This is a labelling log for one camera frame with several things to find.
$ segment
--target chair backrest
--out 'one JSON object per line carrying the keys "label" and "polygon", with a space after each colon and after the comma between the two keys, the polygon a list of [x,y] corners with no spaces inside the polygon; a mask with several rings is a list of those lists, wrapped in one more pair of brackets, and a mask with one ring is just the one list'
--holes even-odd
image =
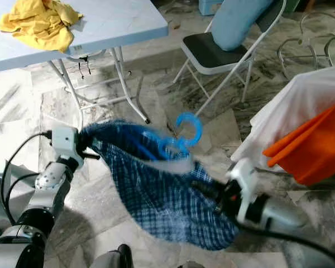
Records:
{"label": "chair backrest", "polygon": [[286,0],[274,0],[274,2],[262,13],[262,15],[259,16],[256,24],[262,32],[266,32],[278,18],[278,15],[284,11],[284,2],[286,2]]}

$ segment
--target plaid fabric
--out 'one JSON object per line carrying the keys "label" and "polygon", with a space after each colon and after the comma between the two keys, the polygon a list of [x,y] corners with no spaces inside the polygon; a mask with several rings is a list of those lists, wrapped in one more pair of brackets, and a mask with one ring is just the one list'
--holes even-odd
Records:
{"label": "plaid fabric", "polygon": [[[160,159],[157,141],[146,137],[146,130],[124,121],[110,121],[86,127],[82,138],[108,164],[123,204],[144,230],[167,241],[190,242],[208,250],[228,247],[237,227],[215,212],[214,201],[192,187],[196,182],[212,187],[211,177],[197,162],[194,170],[182,175],[147,165],[148,158],[126,135],[134,135]],[[175,160],[188,157],[170,155]]]}

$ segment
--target folding chair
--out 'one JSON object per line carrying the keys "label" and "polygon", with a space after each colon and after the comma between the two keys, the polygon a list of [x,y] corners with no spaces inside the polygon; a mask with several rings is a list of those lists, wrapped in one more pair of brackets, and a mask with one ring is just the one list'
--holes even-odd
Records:
{"label": "folding chair", "polygon": [[[216,96],[222,87],[230,80],[233,74],[236,75],[237,78],[245,85],[241,99],[242,103],[245,102],[246,91],[251,78],[251,71],[257,46],[277,23],[284,11],[285,6],[286,0],[274,0],[267,8],[267,10],[265,10],[263,14],[257,19],[256,24],[262,33],[249,49],[246,49],[244,46],[240,45],[233,51],[222,50],[213,41],[213,36],[211,32],[209,32],[212,21],[204,33],[190,35],[183,39],[181,48],[185,52],[188,59],[178,72],[173,83],[176,83],[185,68],[190,71],[191,75],[208,98],[207,101],[196,112],[196,116],[198,116],[206,107],[206,105]],[[191,67],[189,66],[189,62],[191,62],[196,70],[202,74],[212,75],[224,73],[227,71],[229,71],[229,73],[210,95],[196,77],[195,73],[192,71]],[[248,67],[248,70],[246,80],[244,80],[237,71],[246,67]]]}

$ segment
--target marble floor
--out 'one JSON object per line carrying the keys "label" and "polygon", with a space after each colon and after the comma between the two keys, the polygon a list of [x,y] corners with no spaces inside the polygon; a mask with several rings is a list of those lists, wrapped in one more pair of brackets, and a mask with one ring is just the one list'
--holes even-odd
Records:
{"label": "marble floor", "polygon": [[[169,23],[169,36],[123,47],[125,69],[131,71],[127,85],[134,102],[149,115],[152,126],[174,135],[191,135],[184,126],[175,128],[177,115],[196,111],[204,102],[204,94],[188,73],[176,83],[172,80],[185,61],[180,49],[184,36],[203,32],[211,17],[203,17],[195,0],[157,1],[155,3]],[[316,6],[319,11],[335,15],[335,6]],[[250,118],[288,82],[284,77],[276,50],[287,38],[299,37],[301,14],[284,16],[261,44],[256,55],[252,79],[247,92],[248,109],[239,110],[242,84],[233,79],[203,112],[204,135],[193,148],[195,157],[212,177],[223,180],[231,164],[230,155],[250,131]],[[314,47],[322,50],[325,39],[316,34],[335,35],[335,22],[315,16],[306,23]],[[258,30],[253,28],[245,45],[251,45]],[[286,53],[300,55],[302,46],[288,46]],[[114,76],[113,59],[105,55],[90,63],[91,75],[77,64],[65,61],[76,86]],[[326,66],[320,62],[320,68]],[[312,70],[310,62],[288,62],[291,75]],[[223,75],[199,76],[208,91],[218,85]],[[78,94],[95,101],[122,94],[119,83],[101,84]],[[102,105],[84,111],[84,124],[124,118],[142,123],[126,103]],[[78,116],[70,94],[50,67],[43,63],[0,72],[0,159],[7,159],[30,134],[61,124],[77,125]],[[16,165],[42,170],[54,159],[54,152],[44,138],[30,142],[16,157]],[[305,209],[314,226],[326,236],[335,249],[335,179],[306,188],[291,176],[259,171],[258,191],[267,192]],[[206,268],[283,268],[293,267],[285,257],[284,242],[261,239],[243,233],[235,243],[221,251],[206,251],[186,243],[171,243],[151,237],[129,216],[102,161],[85,160],[75,173],[65,209],[58,219],[46,249],[45,267],[89,267],[94,258],[121,243],[132,247],[136,268],[174,268],[187,260],[200,262]]]}

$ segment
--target light blue cushion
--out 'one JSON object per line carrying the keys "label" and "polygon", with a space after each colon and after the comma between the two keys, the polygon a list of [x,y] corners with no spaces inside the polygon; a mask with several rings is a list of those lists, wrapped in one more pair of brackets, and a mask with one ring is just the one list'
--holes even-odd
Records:
{"label": "light blue cushion", "polygon": [[273,0],[224,0],[213,18],[214,42],[230,51],[243,43],[251,26]]}

